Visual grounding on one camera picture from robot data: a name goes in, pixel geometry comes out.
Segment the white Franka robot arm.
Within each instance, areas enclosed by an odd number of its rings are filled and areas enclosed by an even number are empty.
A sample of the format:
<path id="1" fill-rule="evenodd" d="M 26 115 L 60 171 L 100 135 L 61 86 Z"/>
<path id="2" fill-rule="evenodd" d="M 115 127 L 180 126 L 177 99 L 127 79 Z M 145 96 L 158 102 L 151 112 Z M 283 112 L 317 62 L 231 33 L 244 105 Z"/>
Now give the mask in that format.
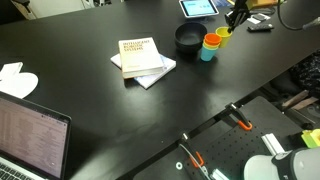
<path id="1" fill-rule="evenodd" d="M 278 18 L 284 25 L 280 15 L 280 3 L 277 0 Z M 227 32 L 231 34 L 235 28 L 247 20 L 250 8 L 247 0 L 236 0 L 231 12 L 225 14 L 228 24 Z M 300 30 L 284 25 L 287 29 Z M 319 180 L 320 148 L 299 148 L 292 151 L 276 153 L 272 156 L 255 155 L 246 162 L 244 180 Z"/>

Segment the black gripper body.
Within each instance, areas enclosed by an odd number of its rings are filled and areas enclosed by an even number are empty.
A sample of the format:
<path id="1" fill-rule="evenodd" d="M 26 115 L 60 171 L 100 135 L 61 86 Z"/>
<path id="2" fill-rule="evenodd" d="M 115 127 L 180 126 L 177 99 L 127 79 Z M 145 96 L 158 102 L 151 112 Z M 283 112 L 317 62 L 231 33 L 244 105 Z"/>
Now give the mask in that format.
<path id="1" fill-rule="evenodd" d="M 247 0 L 236 0 L 235 5 L 233 7 L 233 12 L 236 15 L 239 14 L 249 14 L 250 10 L 247 6 Z"/>

